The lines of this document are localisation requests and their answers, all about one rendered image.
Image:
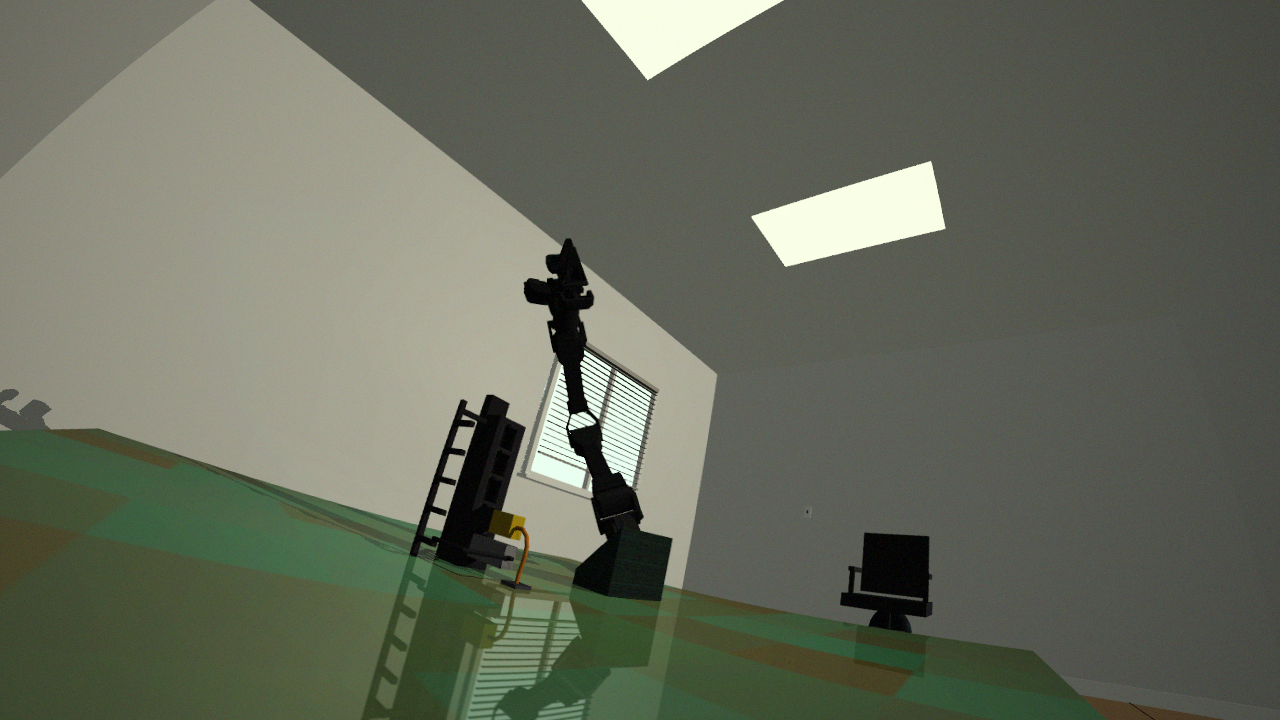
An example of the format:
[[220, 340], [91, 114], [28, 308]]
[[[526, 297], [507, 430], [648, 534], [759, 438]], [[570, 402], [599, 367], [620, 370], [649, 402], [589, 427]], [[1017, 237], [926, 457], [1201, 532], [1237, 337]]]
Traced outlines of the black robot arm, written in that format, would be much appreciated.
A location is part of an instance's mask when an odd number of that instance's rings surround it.
[[[579, 318], [580, 310], [573, 315], [554, 313], [559, 304], [561, 292], [554, 291], [552, 279], [548, 278], [547, 282], [543, 282], [529, 278], [524, 282], [524, 295], [529, 300], [529, 304], [548, 305], [553, 316], [553, 322], [547, 322], [547, 325], [553, 352], [557, 354], [564, 369], [564, 380], [570, 400], [567, 401], [570, 418], [566, 432], [570, 447], [573, 448], [577, 456], [585, 459], [593, 477], [593, 509], [598, 529], [602, 536], [605, 534], [608, 541], [621, 527], [640, 530], [637, 525], [644, 516], [637, 495], [627, 486], [620, 471], [611, 471], [611, 466], [602, 452], [602, 428], [596, 416], [588, 409], [588, 401], [584, 397], [582, 389], [580, 363], [584, 357], [584, 346], [586, 346], [588, 337], [584, 324]], [[556, 329], [556, 334], [552, 334], [550, 328]], [[595, 424], [570, 430], [570, 419], [576, 413], [588, 413]]]

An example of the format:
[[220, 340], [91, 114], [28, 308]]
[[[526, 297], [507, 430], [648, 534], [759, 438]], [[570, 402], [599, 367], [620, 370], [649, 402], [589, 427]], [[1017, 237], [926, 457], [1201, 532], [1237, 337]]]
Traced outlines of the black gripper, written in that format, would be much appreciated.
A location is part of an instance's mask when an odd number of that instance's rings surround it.
[[593, 293], [588, 290], [584, 293], [582, 286], [588, 286], [588, 277], [582, 269], [576, 247], [571, 238], [566, 238], [561, 254], [547, 255], [547, 269], [557, 274], [559, 279], [552, 279], [554, 291], [559, 291], [559, 304], [554, 313], [559, 315], [573, 315], [580, 309], [593, 306]]

